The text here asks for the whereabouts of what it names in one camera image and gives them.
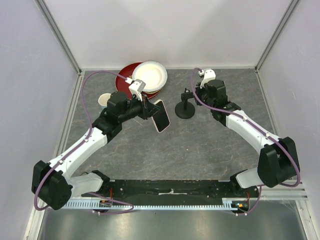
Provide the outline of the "pink smartphone black screen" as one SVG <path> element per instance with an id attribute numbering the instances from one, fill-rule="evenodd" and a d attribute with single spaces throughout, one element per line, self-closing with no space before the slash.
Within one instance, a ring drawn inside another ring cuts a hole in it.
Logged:
<path id="1" fill-rule="evenodd" d="M 160 110 L 152 116 L 152 121 L 156 131 L 158 133 L 162 133 L 170 126 L 171 121 L 164 102 L 161 99 L 159 99 L 154 104 L 160 107 Z"/>

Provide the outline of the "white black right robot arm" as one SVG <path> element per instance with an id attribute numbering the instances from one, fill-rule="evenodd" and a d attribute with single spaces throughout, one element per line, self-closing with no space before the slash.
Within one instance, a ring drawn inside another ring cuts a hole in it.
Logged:
<path id="1" fill-rule="evenodd" d="M 270 133 L 249 118 L 236 103 L 228 100 L 222 80 L 192 83 L 191 89 L 197 105 L 210 109 L 216 121 L 240 135 L 259 154 L 256 168 L 243 170 L 231 177 L 229 191 L 233 196 L 240 197 L 253 186 L 293 188 L 300 183 L 296 145 L 290 137 L 281 138 Z"/>

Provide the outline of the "black phone stand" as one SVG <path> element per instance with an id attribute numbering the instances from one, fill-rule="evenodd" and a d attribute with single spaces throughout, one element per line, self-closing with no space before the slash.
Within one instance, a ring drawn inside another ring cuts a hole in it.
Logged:
<path id="1" fill-rule="evenodd" d="M 179 102 L 175 106 L 175 114 L 181 118 L 181 119 L 190 119 L 194 116 L 195 114 L 195 107 L 194 105 L 189 102 L 190 99 L 193 99 L 194 95 L 192 91 L 189 89 L 185 88 L 184 92 L 181 94 L 180 99 L 181 102 Z"/>

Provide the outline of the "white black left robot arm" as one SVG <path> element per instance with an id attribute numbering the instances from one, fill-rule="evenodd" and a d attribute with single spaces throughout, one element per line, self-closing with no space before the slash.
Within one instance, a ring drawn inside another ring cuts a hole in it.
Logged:
<path id="1" fill-rule="evenodd" d="M 121 130 L 122 124 L 139 117 L 151 118 L 161 110 L 146 95 L 128 99 L 124 92 L 110 94 L 106 107 L 90 124 L 77 142 L 56 158 L 45 163 L 40 160 L 33 168 L 31 191 L 34 207 L 40 211 L 38 200 L 54 210 L 61 209 L 70 198 L 94 192 L 99 197 L 110 191 L 109 178 L 100 171 L 74 177 L 74 172 L 97 150 L 108 144 Z"/>

